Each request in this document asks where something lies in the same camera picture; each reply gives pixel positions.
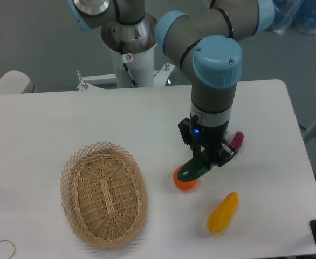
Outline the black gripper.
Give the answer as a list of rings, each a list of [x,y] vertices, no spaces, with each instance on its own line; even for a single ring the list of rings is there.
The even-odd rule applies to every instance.
[[[193,136],[193,143],[190,149],[193,152],[192,159],[201,156],[201,147],[205,148],[209,164],[208,170],[213,167],[222,167],[238,153],[238,149],[230,145],[226,140],[229,120],[216,127],[208,127],[199,123],[199,115],[190,116],[190,133]]]

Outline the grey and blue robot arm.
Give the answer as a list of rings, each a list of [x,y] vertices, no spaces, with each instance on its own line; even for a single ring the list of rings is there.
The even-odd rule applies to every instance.
[[[191,82],[190,116],[178,126],[193,152],[179,172],[182,181],[221,167],[236,155],[241,141],[228,144],[226,132],[242,72],[238,41],[272,24],[273,1],[212,1],[199,16],[170,11],[160,19],[145,11],[144,1],[69,1],[68,5],[82,30],[101,28],[119,88],[153,85],[155,46]]]

